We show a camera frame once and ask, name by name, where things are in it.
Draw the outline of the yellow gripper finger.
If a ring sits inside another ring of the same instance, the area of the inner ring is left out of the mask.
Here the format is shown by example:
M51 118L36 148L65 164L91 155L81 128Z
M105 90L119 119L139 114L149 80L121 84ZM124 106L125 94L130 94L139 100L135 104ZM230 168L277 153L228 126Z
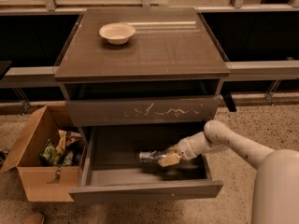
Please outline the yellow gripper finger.
M162 167L176 165L180 162L181 157L176 152L164 153L158 160L158 164Z

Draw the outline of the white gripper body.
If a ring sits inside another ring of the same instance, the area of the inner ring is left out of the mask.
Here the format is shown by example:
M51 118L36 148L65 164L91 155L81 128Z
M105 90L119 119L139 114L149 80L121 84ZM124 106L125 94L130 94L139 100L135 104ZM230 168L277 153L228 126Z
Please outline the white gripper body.
M193 145L194 141L190 137L186 137L177 143L176 152L183 161L190 161L198 156Z

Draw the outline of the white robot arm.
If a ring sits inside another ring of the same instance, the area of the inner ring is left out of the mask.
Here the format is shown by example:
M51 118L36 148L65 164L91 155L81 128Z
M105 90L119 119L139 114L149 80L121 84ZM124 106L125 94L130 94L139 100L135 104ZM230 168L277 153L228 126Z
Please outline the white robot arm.
M234 133L224 123L210 120L204 125L202 132L183 138L168 148L158 160L158 164L162 167L176 165L181 161L193 160L201 154L219 152L226 147L255 169L273 152L270 147Z

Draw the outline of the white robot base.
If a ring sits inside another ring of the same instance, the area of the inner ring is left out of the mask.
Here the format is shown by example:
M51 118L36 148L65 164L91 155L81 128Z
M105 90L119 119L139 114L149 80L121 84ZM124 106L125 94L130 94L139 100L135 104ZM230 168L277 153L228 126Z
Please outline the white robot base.
M251 224L299 224L299 152L267 155L254 183Z

